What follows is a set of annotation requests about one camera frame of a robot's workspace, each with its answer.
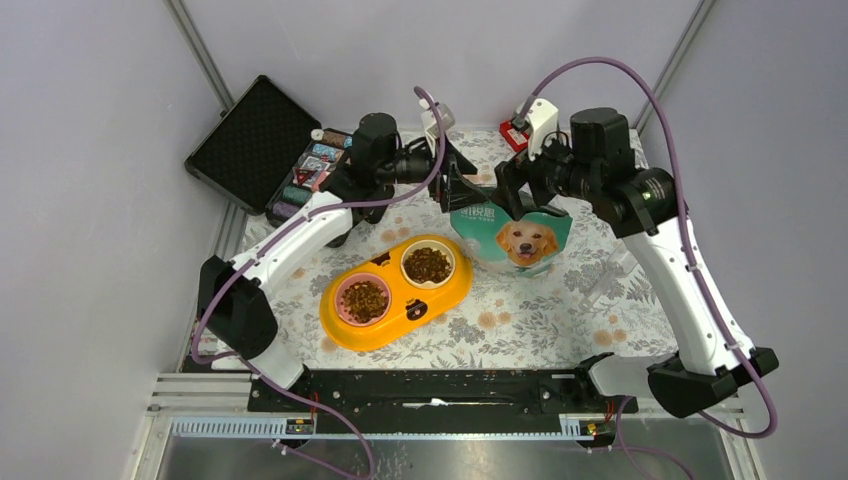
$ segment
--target double pet bowl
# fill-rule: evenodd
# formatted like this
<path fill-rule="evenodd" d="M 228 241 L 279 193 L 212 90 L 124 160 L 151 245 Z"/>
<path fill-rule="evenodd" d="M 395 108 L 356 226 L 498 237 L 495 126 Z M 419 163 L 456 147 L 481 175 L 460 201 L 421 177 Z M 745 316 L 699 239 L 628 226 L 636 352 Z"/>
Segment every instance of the double pet bowl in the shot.
<path fill-rule="evenodd" d="M 422 248 L 445 256 L 451 265 L 446 279 L 417 283 L 409 278 L 403 263 Z M 413 237 L 333 280 L 321 297 L 321 324 L 345 348 L 376 350 L 458 305 L 468 295 L 471 280 L 471 261 L 455 243 L 436 235 Z M 358 282 L 374 283 L 388 300 L 383 314 L 365 323 L 354 320 L 343 301 L 344 292 Z"/>

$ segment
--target white bowl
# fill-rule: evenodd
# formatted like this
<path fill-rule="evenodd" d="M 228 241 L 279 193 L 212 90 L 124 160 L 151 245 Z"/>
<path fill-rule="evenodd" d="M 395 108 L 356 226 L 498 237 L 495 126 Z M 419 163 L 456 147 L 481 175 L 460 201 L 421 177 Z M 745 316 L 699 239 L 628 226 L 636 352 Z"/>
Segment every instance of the white bowl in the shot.
<path fill-rule="evenodd" d="M 418 283 L 415 280 L 409 278 L 409 276 L 406 275 L 406 269 L 403 268 L 403 263 L 406 261 L 407 258 L 409 258 L 409 256 L 412 254 L 412 252 L 419 250 L 419 249 L 422 249 L 422 248 L 428 248 L 428 247 L 432 248 L 433 250 L 442 252 L 445 255 L 445 257 L 447 257 L 448 263 L 450 263 L 450 266 L 451 266 L 451 273 L 448 274 L 448 278 L 442 280 L 439 283 L 434 283 L 434 282 L 431 282 L 431 281 L 426 281 L 424 283 Z M 403 274 L 403 278 L 405 278 L 406 281 L 409 282 L 412 286 L 418 287 L 418 288 L 423 288 L 425 290 L 432 290 L 434 288 L 439 288 L 439 287 L 443 286 L 444 284 L 448 283 L 450 281 L 450 279 L 453 278 L 453 273 L 455 271 L 456 271 L 456 257 L 454 257 L 454 255 L 453 255 L 453 250 L 448 248 L 448 246 L 445 245 L 444 243 L 436 241 L 436 240 L 419 240 L 419 241 L 413 243 L 412 245 L 406 247 L 406 250 L 403 251 L 403 255 L 401 255 L 401 257 L 400 257 L 400 273 Z"/>

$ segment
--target floral tablecloth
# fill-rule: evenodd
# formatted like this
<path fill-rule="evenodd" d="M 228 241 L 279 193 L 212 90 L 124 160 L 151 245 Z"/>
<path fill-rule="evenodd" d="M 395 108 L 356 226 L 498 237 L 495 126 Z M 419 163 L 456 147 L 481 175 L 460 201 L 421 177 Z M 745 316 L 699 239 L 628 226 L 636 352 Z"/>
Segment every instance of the floral tablecloth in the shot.
<path fill-rule="evenodd" d="M 409 141 L 413 134 L 404 135 Z M 478 168 L 471 178 L 493 184 L 493 168 L 511 156 L 497 132 L 451 132 L 453 144 Z M 645 165 L 636 132 L 631 142 L 637 162 Z M 402 193 L 411 187 L 398 187 Z M 564 252 L 542 278 L 523 279 L 491 274 L 475 265 L 474 282 L 465 300 L 427 325 L 372 352 L 353 352 L 336 345 L 318 318 L 324 288 L 337 275 L 404 239 L 425 233 L 458 236 L 448 216 L 439 212 L 426 190 L 389 207 L 379 225 L 361 223 L 339 249 L 322 249 L 280 288 L 269 302 L 280 322 L 283 342 L 312 369 L 320 368 L 567 368 L 591 355 L 658 355 L 676 348 L 671 327 L 659 302 L 637 267 L 616 280 L 588 311 L 577 308 L 603 273 L 604 260 L 618 246 L 610 228 L 592 215 L 588 203 L 557 198 L 574 224 Z M 273 231 L 264 217 L 248 221 L 242 249 Z M 206 352 L 226 345 L 206 334 Z M 216 369 L 239 368 L 231 358 Z"/>

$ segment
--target snack package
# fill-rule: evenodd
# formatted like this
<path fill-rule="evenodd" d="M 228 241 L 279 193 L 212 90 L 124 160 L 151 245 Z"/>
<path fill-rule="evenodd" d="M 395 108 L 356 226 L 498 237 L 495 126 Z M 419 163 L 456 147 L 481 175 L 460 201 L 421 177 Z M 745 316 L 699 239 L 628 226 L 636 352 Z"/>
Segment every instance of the snack package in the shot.
<path fill-rule="evenodd" d="M 450 214 L 466 255 L 483 268 L 520 277 L 547 272 L 565 248 L 572 218 L 554 207 L 541 207 L 514 221 L 492 202 Z"/>

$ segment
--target golden retriever image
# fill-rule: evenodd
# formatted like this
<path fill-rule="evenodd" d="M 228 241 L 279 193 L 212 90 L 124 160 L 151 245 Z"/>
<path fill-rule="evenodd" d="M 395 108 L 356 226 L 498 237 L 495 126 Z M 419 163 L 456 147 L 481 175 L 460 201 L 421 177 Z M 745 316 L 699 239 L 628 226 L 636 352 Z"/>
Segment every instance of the golden retriever image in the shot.
<path fill-rule="evenodd" d="M 495 241 L 519 267 L 529 267 L 559 250 L 556 234 L 551 227 L 526 220 L 504 225 L 495 236 Z"/>

